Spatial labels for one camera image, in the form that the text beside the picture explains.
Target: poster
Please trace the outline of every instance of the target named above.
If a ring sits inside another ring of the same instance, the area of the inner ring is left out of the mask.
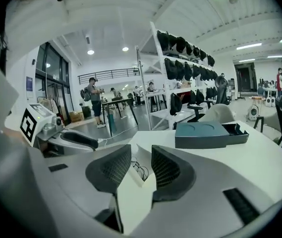
[[[26,97],[32,98],[33,97],[33,78],[26,77]]]

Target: white shelf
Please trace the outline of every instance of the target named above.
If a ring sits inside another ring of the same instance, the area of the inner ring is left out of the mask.
[[[165,92],[163,93],[146,93],[145,94],[145,98],[147,97],[151,97],[151,96],[156,96],[156,95],[160,95],[160,94],[165,94],[166,95],[166,103],[167,103],[167,109],[165,110],[161,110],[161,111],[157,111],[157,112],[153,112],[150,113],[150,110],[148,108],[148,103],[146,102],[145,104],[147,105],[147,116],[149,118],[149,128],[152,129],[152,122],[151,122],[151,118],[150,117],[158,117],[161,118],[162,120],[155,126],[157,127],[161,122],[163,122],[165,119],[168,120],[169,122],[169,129],[172,129],[173,123],[176,122],[180,122],[180,121],[184,121],[190,117],[194,117],[195,116],[195,111],[191,110],[189,108],[187,108],[187,104],[183,105],[182,110],[177,113],[176,116],[171,116],[169,114],[169,110],[170,110],[170,95],[171,93],[174,94],[180,94],[180,93],[184,93],[184,92],[189,92],[190,90],[192,91],[196,91],[197,89],[201,90],[204,94],[204,96],[206,95],[206,89],[207,88],[211,88],[215,86],[215,82],[214,81],[201,81],[200,80],[200,76],[193,78],[192,79],[192,84],[190,87],[187,88],[180,88],[180,89],[169,89],[170,87],[175,87],[175,80],[168,80],[167,78],[167,72],[166,72],[166,68],[165,68],[165,59],[168,58],[169,60],[175,62],[176,60],[179,61],[182,64],[188,63],[188,65],[190,67],[192,67],[193,65],[195,66],[199,66],[199,67],[203,67],[205,69],[209,69],[209,70],[214,70],[213,67],[209,67],[203,64],[199,64],[199,63],[195,63],[192,61],[188,61],[182,58],[174,58],[174,57],[169,57],[166,56],[168,53],[173,53],[173,54],[177,54],[177,55],[182,55],[183,57],[187,57],[187,58],[196,58],[194,55],[188,56],[186,53],[186,49],[184,49],[183,53],[179,53],[177,52],[177,50],[175,50],[175,47],[173,47],[172,51],[162,51],[161,48],[161,44],[158,40],[157,37],[157,28],[155,27],[154,23],[151,22],[151,34],[147,35],[144,38],[144,43],[143,45],[140,46],[140,49],[137,48],[137,59],[138,61],[141,59],[147,59],[150,62],[148,63],[148,68],[147,69],[142,69],[141,66],[141,62],[139,62],[139,69],[141,70],[141,77],[142,77],[142,82],[144,84],[144,74],[161,74],[164,80],[164,85],[166,86],[165,88]],[[207,104],[201,104],[202,107],[204,107],[204,111],[206,110]]]
[[[204,109],[202,109],[200,111],[205,111],[205,109],[208,108],[206,103],[202,103],[201,106]],[[152,113],[150,113],[150,115],[153,116],[153,117],[158,117],[158,118],[166,119],[166,120],[173,119],[173,122],[184,121],[184,120],[186,120],[190,117],[194,118],[196,116],[195,111],[193,109],[189,109],[187,107],[187,103],[182,105],[181,111],[178,112],[177,115],[175,115],[175,116],[171,116],[169,114],[169,109],[163,109],[163,110],[160,110],[160,111],[152,112]]]

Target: shorts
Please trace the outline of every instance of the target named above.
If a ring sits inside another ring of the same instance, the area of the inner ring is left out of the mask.
[[[101,101],[91,101],[91,103],[95,117],[99,117],[101,115]]]

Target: glass door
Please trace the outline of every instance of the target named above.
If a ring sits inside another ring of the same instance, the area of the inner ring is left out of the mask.
[[[57,107],[56,115],[61,117],[65,125],[71,123],[61,84],[47,80],[47,98],[52,99]]]

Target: cardboard box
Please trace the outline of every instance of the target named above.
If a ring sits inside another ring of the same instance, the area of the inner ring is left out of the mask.
[[[81,115],[75,111],[69,112],[71,122],[81,121]]]
[[[83,112],[79,112],[78,114],[80,114],[81,120],[83,121],[85,119]]]

